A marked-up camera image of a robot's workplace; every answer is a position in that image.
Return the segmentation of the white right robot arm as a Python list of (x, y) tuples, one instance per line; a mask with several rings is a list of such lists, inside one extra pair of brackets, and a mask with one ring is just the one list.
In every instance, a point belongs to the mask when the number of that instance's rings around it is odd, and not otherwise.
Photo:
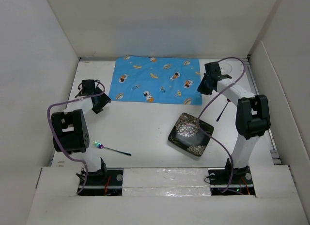
[(211, 95), (216, 91), (236, 106), (235, 126), (238, 137), (224, 171), (225, 180), (236, 183), (248, 170), (250, 156), (259, 138), (271, 127), (268, 98), (247, 91), (230, 75), (224, 75), (218, 61), (204, 66), (205, 73), (198, 92)]

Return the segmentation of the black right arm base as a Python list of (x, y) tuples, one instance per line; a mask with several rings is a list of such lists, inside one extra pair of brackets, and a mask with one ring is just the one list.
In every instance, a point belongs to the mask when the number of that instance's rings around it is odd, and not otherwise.
[(211, 195), (256, 195), (250, 167), (232, 169), (229, 158), (224, 167), (209, 168), (204, 181), (210, 184)]

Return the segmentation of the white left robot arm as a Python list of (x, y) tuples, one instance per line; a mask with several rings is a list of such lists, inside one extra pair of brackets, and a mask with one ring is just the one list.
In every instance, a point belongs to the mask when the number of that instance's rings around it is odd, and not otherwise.
[(47, 120), (56, 152), (63, 153), (72, 162), (84, 165), (85, 172), (92, 172), (96, 184), (104, 184), (108, 173), (102, 169), (102, 160), (90, 150), (90, 135), (85, 116), (88, 112), (99, 114), (111, 99), (100, 80), (86, 79), (78, 85), (73, 100), (55, 103), (47, 109)]

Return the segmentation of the blue space-print cloth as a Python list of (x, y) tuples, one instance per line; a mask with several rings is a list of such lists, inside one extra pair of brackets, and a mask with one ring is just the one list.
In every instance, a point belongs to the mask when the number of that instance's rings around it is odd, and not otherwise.
[(114, 101), (202, 105), (198, 59), (124, 56), (115, 63), (109, 97)]

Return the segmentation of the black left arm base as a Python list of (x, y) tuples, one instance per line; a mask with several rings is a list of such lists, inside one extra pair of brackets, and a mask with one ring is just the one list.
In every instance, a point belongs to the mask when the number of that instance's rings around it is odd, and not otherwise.
[(101, 167), (95, 172), (88, 172), (85, 186), (86, 172), (76, 173), (79, 178), (77, 195), (79, 196), (122, 196), (124, 170), (122, 168), (107, 168), (103, 159)]

